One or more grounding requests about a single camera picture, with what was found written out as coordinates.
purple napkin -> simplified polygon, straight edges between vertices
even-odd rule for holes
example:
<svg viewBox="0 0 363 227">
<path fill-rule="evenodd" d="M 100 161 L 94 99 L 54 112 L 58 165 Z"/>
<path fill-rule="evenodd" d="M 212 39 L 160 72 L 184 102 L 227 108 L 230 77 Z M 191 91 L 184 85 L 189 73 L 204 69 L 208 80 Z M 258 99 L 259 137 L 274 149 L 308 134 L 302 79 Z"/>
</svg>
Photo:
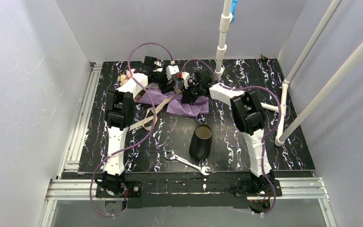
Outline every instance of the purple napkin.
<svg viewBox="0 0 363 227">
<path fill-rule="evenodd" d="M 155 105 L 161 104 L 165 99 L 174 95 L 174 92 L 168 92 L 166 94 L 162 94 L 161 90 L 158 88 L 148 88 L 148 93 L 151 95 L 152 100 Z M 193 104 L 182 104 L 181 98 L 182 95 L 176 95 L 169 103 L 167 107 L 167 112 L 171 114 L 183 115 L 188 117 L 197 117 L 198 114 L 207 114 L 209 112 L 209 104 L 208 97 L 201 96 L 198 97 L 195 103 Z M 147 93 L 145 93 L 140 100 L 139 103 L 151 104 Z"/>
</svg>

black cup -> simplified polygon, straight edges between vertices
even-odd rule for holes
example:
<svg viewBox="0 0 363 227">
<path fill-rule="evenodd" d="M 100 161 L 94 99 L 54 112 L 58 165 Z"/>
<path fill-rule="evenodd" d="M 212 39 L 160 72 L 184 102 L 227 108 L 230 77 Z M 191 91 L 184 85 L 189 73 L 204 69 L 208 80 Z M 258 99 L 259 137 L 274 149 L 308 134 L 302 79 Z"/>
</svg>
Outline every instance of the black cup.
<svg viewBox="0 0 363 227">
<path fill-rule="evenodd" d="M 211 153 L 212 129 L 207 124 L 200 124 L 194 130 L 190 143 L 190 155 L 195 160 L 206 159 Z"/>
</svg>

wrench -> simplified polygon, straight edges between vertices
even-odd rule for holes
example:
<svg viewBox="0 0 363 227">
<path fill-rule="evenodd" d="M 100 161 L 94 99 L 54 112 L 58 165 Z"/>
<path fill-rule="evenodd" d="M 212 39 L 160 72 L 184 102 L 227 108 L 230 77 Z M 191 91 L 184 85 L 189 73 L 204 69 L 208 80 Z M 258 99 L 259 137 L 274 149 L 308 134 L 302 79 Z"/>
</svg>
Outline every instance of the wrench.
<svg viewBox="0 0 363 227">
<path fill-rule="evenodd" d="M 194 169 L 197 169 L 198 171 L 200 171 L 204 176 L 208 176 L 209 173 L 207 173 L 207 170 L 209 170 L 209 167 L 206 166 L 197 166 L 195 164 L 192 164 L 191 162 L 187 161 L 186 159 L 179 157 L 178 155 L 176 155 L 174 153 L 173 150 L 166 150 L 165 151 L 165 158 L 168 160 L 177 160 L 185 165 L 188 165 Z"/>
</svg>

floor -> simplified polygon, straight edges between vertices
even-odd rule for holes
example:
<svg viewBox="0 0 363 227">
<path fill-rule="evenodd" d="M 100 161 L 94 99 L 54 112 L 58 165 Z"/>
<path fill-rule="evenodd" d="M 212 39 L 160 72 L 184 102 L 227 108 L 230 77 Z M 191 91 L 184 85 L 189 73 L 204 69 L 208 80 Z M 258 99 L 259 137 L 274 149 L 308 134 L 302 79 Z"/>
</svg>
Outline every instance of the floor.
<svg viewBox="0 0 363 227">
<path fill-rule="evenodd" d="M 179 68 L 185 61 L 176 61 Z M 214 60 L 205 60 L 213 69 Z M 281 83 L 283 75 L 276 59 L 263 61 L 260 59 L 225 60 L 223 62 L 225 73 L 222 79 L 228 86 L 264 86 L 274 91 L 278 97 L 281 95 Z M 138 68 L 141 62 L 132 62 L 132 68 Z M 124 61 L 104 62 L 101 76 L 99 78 L 94 105 L 91 112 L 88 131 L 86 133 L 79 172 L 92 172 L 96 165 L 108 153 L 107 127 L 104 121 L 105 94 L 109 87 L 118 87 L 117 78 L 125 74 L 127 63 Z M 192 74 L 201 69 L 202 65 L 191 62 L 186 71 Z M 262 102 L 276 105 L 268 94 L 259 91 Z M 296 113 L 290 96 L 287 97 L 287 113 L 285 127 L 296 117 Z M 150 106 L 137 105 L 135 121 L 143 119 L 146 110 Z M 277 114 L 267 111 L 268 123 L 265 133 L 276 123 Z M 196 118 L 178 116 L 166 112 L 164 108 L 158 115 L 152 135 L 138 148 L 125 151 L 124 163 L 126 172 L 168 172 L 182 173 L 193 172 L 185 165 L 168 161 L 164 158 L 165 149 L 174 149 L 177 154 L 185 159 L 194 161 L 196 164 L 206 165 L 212 171 L 249 171 L 250 160 L 245 142 L 240 132 L 234 126 L 231 110 L 225 104 L 210 100 L 209 114 L 200 114 Z M 211 154 L 203 161 L 193 160 L 189 156 L 189 144 L 195 127 L 200 123 L 209 124 L 214 132 Z M 126 146 L 140 141 L 147 131 L 140 128 L 128 132 Z M 274 170 L 315 170 L 313 160 L 301 128 L 299 127 L 286 140 L 281 147 L 274 145 L 272 135 L 266 140 L 266 149 L 269 163 Z"/>
</svg>

white panel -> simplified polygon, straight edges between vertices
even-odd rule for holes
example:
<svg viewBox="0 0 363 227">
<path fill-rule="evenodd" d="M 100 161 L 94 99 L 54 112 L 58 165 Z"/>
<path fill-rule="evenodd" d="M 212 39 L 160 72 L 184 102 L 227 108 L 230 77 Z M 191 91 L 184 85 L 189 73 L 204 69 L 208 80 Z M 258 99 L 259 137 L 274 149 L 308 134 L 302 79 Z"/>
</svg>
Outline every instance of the white panel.
<svg viewBox="0 0 363 227">
<path fill-rule="evenodd" d="M 0 0 L 0 227 L 35 227 L 89 62 L 54 1 Z"/>
<path fill-rule="evenodd" d="M 303 51 L 331 0 L 307 0 L 277 58 L 287 77 Z"/>
<path fill-rule="evenodd" d="M 306 0 L 241 0 L 227 32 L 225 58 L 276 58 Z M 144 42 L 175 59 L 214 59 L 223 0 L 57 0 L 90 61 L 127 60 Z M 168 59 L 157 46 L 136 52 Z"/>
<path fill-rule="evenodd" d="M 363 0 L 341 1 L 292 79 L 289 92 L 298 112 L 362 40 Z M 302 130 L 337 225 L 363 226 L 363 59 L 303 122 Z"/>
</svg>

